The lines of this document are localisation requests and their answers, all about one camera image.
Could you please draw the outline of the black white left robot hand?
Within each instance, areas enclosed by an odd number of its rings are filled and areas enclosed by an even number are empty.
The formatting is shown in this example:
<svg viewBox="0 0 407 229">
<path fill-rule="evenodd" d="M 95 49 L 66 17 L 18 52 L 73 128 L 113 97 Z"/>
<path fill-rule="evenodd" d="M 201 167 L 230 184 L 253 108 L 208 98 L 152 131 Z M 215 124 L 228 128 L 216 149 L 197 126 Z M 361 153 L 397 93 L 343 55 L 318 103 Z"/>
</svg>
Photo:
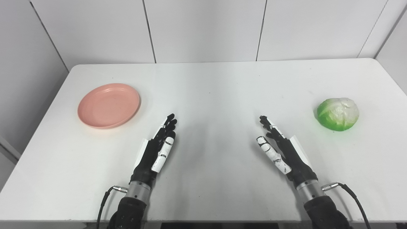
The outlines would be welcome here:
<svg viewBox="0 0 407 229">
<path fill-rule="evenodd" d="M 157 174 L 162 170 L 176 137 L 177 119 L 170 114 L 157 130 L 154 138 L 145 140 L 131 175 L 131 182 L 141 182 L 152 186 Z"/>
</svg>

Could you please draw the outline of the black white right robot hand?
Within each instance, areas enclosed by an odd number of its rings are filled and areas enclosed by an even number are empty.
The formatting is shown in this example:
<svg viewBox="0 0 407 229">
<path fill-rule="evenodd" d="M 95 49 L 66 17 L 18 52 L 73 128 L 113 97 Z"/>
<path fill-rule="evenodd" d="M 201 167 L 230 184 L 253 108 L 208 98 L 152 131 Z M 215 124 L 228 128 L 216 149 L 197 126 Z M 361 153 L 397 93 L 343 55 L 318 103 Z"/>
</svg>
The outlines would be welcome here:
<svg viewBox="0 0 407 229">
<path fill-rule="evenodd" d="M 267 116 L 261 115 L 259 122 L 267 131 L 266 137 L 274 140 L 281 152 L 279 153 L 264 136 L 259 136 L 256 142 L 293 186 L 297 189 L 301 184 L 318 181 L 296 138 L 292 136 L 288 139 Z"/>
</svg>

